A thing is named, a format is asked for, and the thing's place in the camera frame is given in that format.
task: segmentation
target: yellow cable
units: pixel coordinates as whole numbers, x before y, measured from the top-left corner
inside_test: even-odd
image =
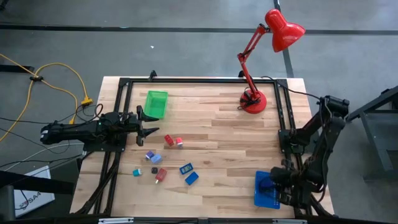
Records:
[[[11,127],[8,129],[8,131],[0,138],[0,142],[8,135],[9,131],[11,131],[14,128],[14,126],[17,124],[18,120],[22,117],[22,115],[24,115],[25,110],[27,108],[27,105],[29,104],[29,101],[30,101],[30,92],[32,90],[32,86],[33,86],[33,81],[30,81],[29,90],[27,92],[27,99],[26,99],[25,107],[22,110],[22,112],[19,114],[19,116],[17,118],[17,121],[15,121],[14,124],[12,124]]]
[[[23,67],[22,65],[18,64],[17,62],[15,62],[15,61],[13,61],[13,60],[7,58],[7,57],[6,57],[5,55],[3,55],[3,54],[0,54],[0,56],[4,57],[4,58],[7,59],[8,61],[10,61],[10,62],[16,64],[17,66],[21,67],[23,70],[29,72],[29,73],[32,74],[34,77],[36,77],[36,75],[35,75],[33,72],[29,71],[28,69],[26,69],[26,68]]]
[[[73,93],[69,92],[68,90],[64,90],[63,88],[52,86],[49,83],[47,83],[46,81],[44,81],[44,80],[42,80],[42,83],[48,85],[49,87],[51,87],[51,88],[53,88],[55,90],[60,90],[60,91],[63,91],[65,93],[68,93],[69,95],[71,95],[75,99],[75,111],[77,110],[77,98],[76,98],[76,96]],[[75,115],[73,115],[72,119],[69,121],[69,124],[74,124],[75,123],[75,118],[76,118],[76,113],[75,113]]]
[[[45,68],[45,67],[48,67],[48,66],[51,66],[51,65],[61,65],[61,66],[67,67],[67,68],[69,68],[71,71],[73,71],[74,74],[76,74],[77,77],[80,79],[81,85],[83,86],[83,91],[85,92],[85,97],[88,97],[87,91],[86,91],[86,86],[85,86],[85,83],[83,82],[83,80],[81,79],[81,76],[79,75],[79,73],[77,73],[77,72],[76,72],[73,68],[71,68],[69,65],[65,65],[64,63],[59,63],[59,62],[46,64],[46,65],[41,66],[39,69],[37,69],[36,74],[38,74],[38,73],[41,71],[41,69],[43,69],[43,68]]]
[[[7,56],[5,56],[5,55],[3,55],[3,54],[0,54],[0,56],[4,57],[4,58],[7,59],[8,61],[10,61],[10,62],[12,62],[13,64],[17,65],[18,67],[21,67],[23,70],[25,70],[26,72],[30,73],[30,74],[33,75],[34,77],[38,77],[39,72],[40,72],[43,68],[48,67],[48,66],[51,66],[51,65],[61,65],[61,66],[67,67],[67,68],[69,68],[71,71],[73,71],[73,72],[78,76],[78,78],[80,79],[81,84],[83,85],[83,91],[84,91],[84,94],[85,94],[85,100],[82,101],[82,104],[88,105],[88,104],[91,104],[91,103],[93,102],[93,100],[92,100],[91,98],[89,98],[88,95],[87,95],[86,86],[85,86],[83,80],[81,79],[81,76],[80,76],[74,69],[72,69],[72,68],[71,68],[70,66],[68,66],[68,65],[65,65],[65,64],[63,64],[63,63],[57,63],[57,62],[56,62],[56,63],[50,63],[50,64],[47,64],[47,65],[41,66],[35,73],[33,73],[33,72],[29,71],[28,69],[26,69],[25,67],[23,67],[22,65],[18,64],[17,62],[15,62],[15,61],[9,59]],[[47,86],[49,86],[50,88],[53,88],[53,89],[55,89],[55,90],[60,90],[60,91],[63,91],[63,92],[65,92],[65,93],[68,93],[69,95],[71,95],[71,96],[75,99],[75,110],[77,110],[77,107],[78,107],[78,106],[77,106],[77,97],[76,97],[73,93],[71,93],[71,92],[68,91],[68,90],[64,90],[63,88],[59,88],[59,87],[52,86],[51,84],[47,83],[47,82],[44,81],[44,80],[42,80],[42,82],[43,82],[44,84],[46,84]],[[0,138],[0,142],[8,135],[9,131],[11,131],[11,130],[14,128],[14,126],[17,124],[18,120],[19,120],[19,119],[22,117],[22,115],[25,113],[25,110],[26,110],[26,108],[27,108],[27,106],[28,106],[28,104],[29,104],[29,101],[30,101],[30,93],[31,93],[31,91],[32,91],[32,86],[33,86],[33,84],[34,84],[34,81],[31,81],[31,82],[30,82],[30,85],[29,85],[28,95],[27,95],[26,104],[25,104],[24,109],[22,110],[22,112],[20,113],[20,115],[18,116],[18,118],[16,119],[16,121],[15,121],[15,122],[12,124],[12,126],[8,129],[8,131],[3,135],[3,137]],[[76,114],[73,115],[73,117],[72,117],[72,119],[69,121],[69,123],[70,123],[70,124],[75,123],[75,118],[76,118]]]

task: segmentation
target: gray floor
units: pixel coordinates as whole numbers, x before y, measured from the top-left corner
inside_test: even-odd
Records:
[[[307,29],[397,30],[398,2],[377,0],[316,1],[281,0],[288,21]],[[273,8],[266,0],[217,1],[23,1],[11,0],[0,21],[22,24],[135,27],[229,27],[255,28]],[[79,71],[89,95],[96,100],[105,75],[236,76],[236,54],[251,34],[157,33],[157,32],[46,32],[2,30],[0,53],[24,65],[39,67],[63,62]],[[305,35],[291,46],[295,77],[305,79],[314,95],[347,98],[351,110],[396,86],[396,35]],[[248,60],[251,75],[286,77],[282,54],[274,54],[271,35],[265,35]],[[83,99],[81,85],[64,68],[49,68],[42,75],[49,83],[64,87]],[[0,116],[16,118],[23,109],[27,75],[0,75]],[[315,101],[310,100],[316,112]],[[41,83],[34,85],[23,119],[51,121],[73,113],[73,100]],[[7,129],[10,123],[0,121]],[[18,124],[14,131],[39,141],[39,124]],[[9,135],[0,143],[0,164],[24,159],[41,150]],[[71,147],[64,155],[49,152],[40,159],[78,154]],[[13,169],[25,173],[39,164]],[[359,121],[347,125],[329,160],[328,183],[335,213],[345,218],[398,222],[397,183],[365,184],[362,176],[379,169]]]

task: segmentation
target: wooden table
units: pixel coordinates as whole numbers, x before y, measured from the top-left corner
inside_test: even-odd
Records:
[[[98,98],[98,103],[104,105],[103,113],[113,111],[118,82],[119,77],[103,79]],[[287,82],[289,88],[305,92],[303,79],[290,78]],[[246,84],[236,83],[135,83],[130,111],[145,105],[148,90],[161,90],[169,93],[167,112],[163,120],[144,124],[145,128],[160,130],[148,136],[143,147],[135,145],[134,134],[129,135],[119,166],[112,216],[294,217],[293,208],[286,205],[274,210],[253,204],[255,172],[280,166],[283,155],[277,137],[280,128],[272,85],[257,84],[267,97],[267,108],[259,114],[237,110],[245,87]],[[282,90],[280,94],[285,109]],[[290,93],[290,99],[296,126],[300,128],[311,118],[307,97]],[[183,149],[169,147],[164,141],[166,134],[181,137]],[[157,167],[168,170],[159,184],[155,184],[155,175],[150,172],[154,165],[144,159],[148,150],[161,154],[164,160]],[[103,156],[103,152],[95,152],[84,160],[71,212],[81,208],[97,187]],[[189,162],[199,175],[191,186],[178,169]],[[142,169],[143,175],[133,177],[132,171],[137,168]],[[322,205],[333,213],[328,190]]]

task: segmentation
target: lamp arm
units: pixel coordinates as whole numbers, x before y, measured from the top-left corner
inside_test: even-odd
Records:
[[[249,55],[251,52],[256,48],[257,43],[260,41],[261,37],[266,33],[269,32],[269,28],[265,27],[262,24],[259,24],[257,27],[255,33],[251,37],[248,46],[244,49],[242,53],[238,54],[238,60],[241,63],[242,66],[242,71],[244,73],[244,76],[246,77],[246,80],[249,84],[250,90],[251,90],[251,98],[254,100],[256,98],[256,93],[257,93],[257,87],[255,86],[254,82],[252,81],[252,78],[248,72],[248,69],[246,68],[246,60],[248,59]]]

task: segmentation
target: lamp shade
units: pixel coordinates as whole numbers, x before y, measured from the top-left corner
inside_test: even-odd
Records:
[[[272,46],[275,52],[286,49],[305,33],[304,27],[287,22],[277,9],[267,12],[266,22],[273,33]]]

